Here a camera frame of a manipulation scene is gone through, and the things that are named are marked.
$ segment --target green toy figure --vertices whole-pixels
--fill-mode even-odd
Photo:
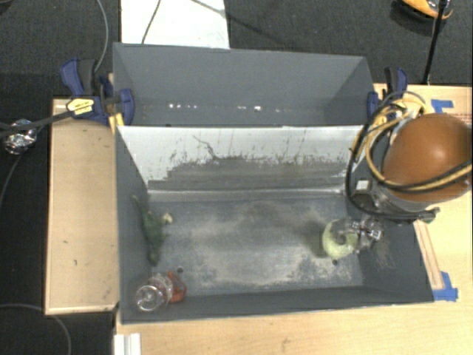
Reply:
[[[172,223],[172,216],[169,213],[156,217],[150,210],[146,210],[138,197],[132,195],[132,200],[136,203],[141,214],[141,228],[149,244],[148,261],[157,266],[160,261],[160,250],[168,234],[163,232],[164,225]]]

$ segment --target wooden board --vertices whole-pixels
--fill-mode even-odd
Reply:
[[[454,114],[466,112],[471,119],[471,88],[411,89],[427,99],[453,100],[459,109]],[[55,101],[54,112],[62,110],[64,102]],[[113,154],[107,147],[113,147],[111,133],[92,122],[67,120],[54,124],[51,145],[46,311],[113,309],[118,301],[118,260]],[[471,192],[441,204],[441,209],[428,233],[439,268],[449,272],[459,288],[456,303],[118,324],[117,332],[140,332],[144,355],[469,354],[473,348]]]
[[[53,113],[65,110],[53,102]],[[47,314],[109,311],[118,302],[113,136],[87,120],[52,125]]]

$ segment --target yellow cable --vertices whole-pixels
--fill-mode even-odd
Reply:
[[[405,103],[417,104],[424,111],[427,109],[426,104],[424,104],[419,98],[417,98],[417,100],[402,98],[402,99],[399,99],[397,101],[394,101],[392,104],[398,105],[399,107],[402,107],[402,106],[406,107]],[[358,159],[360,157],[360,154],[364,150],[365,158],[367,160],[367,165],[370,168],[370,171],[375,175],[375,177],[378,180],[382,181],[388,188],[390,186],[402,187],[404,184],[396,183],[396,182],[393,182],[391,180],[387,180],[381,174],[381,172],[376,168],[376,166],[375,166],[375,164],[374,164],[374,162],[371,158],[371,153],[370,153],[370,149],[372,147],[372,142],[378,137],[378,135],[381,132],[383,132],[385,129],[389,129],[389,128],[399,124],[402,120],[408,118],[409,115],[411,114],[411,112],[408,111],[408,112],[405,112],[401,117],[398,117],[398,118],[396,118],[395,120],[392,120],[392,121],[388,121],[387,120],[387,115],[389,114],[389,108],[390,108],[390,106],[386,106],[384,109],[382,109],[378,113],[378,117],[376,117],[373,120],[373,124],[371,125],[371,127],[372,126],[375,126],[375,127],[368,130],[368,133],[366,134],[365,139],[363,139],[363,142],[361,143],[357,154],[355,154],[355,160],[358,161]],[[357,137],[355,138],[355,142],[353,143],[353,147],[355,146],[355,143],[358,140],[360,134],[361,133],[359,133],[357,135]],[[423,190],[443,186],[443,185],[449,183],[450,181],[453,181],[457,178],[461,178],[462,176],[468,174],[471,170],[472,170],[472,165],[470,164],[470,165],[462,168],[461,170],[452,173],[451,175],[448,175],[446,177],[442,177],[439,180],[436,180],[436,181],[431,182],[431,183],[424,184],[422,186],[413,186],[411,188],[406,189],[406,191],[407,192],[411,192],[411,191],[416,192],[416,191],[423,191]]]

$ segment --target black floor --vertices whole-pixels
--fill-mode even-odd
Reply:
[[[119,0],[102,0],[111,41],[120,39]],[[374,81],[385,66],[403,67],[419,83],[432,25],[392,6],[393,0],[225,0],[234,48],[364,55]],[[473,0],[454,0],[440,33],[433,84],[472,85]],[[67,94],[58,68],[98,58],[103,23],[94,0],[16,0],[0,4],[0,122],[37,120],[54,95]],[[100,72],[112,68],[108,52]],[[0,210],[0,304],[42,305],[47,231],[48,135],[18,163]],[[0,188],[15,158],[0,151]],[[62,317],[73,354],[111,351],[112,315]],[[0,307],[0,354],[65,354],[58,323],[27,308]]]

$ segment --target gray bin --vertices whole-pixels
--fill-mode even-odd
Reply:
[[[343,185],[363,58],[116,44],[114,75],[137,102],[116,135],[123,323],[432,301],[412,225],[337,266],[321,248],[356,214]],[[174,218],[157,271],[182,268],[188,293],[157,313],[133,303],[152,268],[131,195]]]

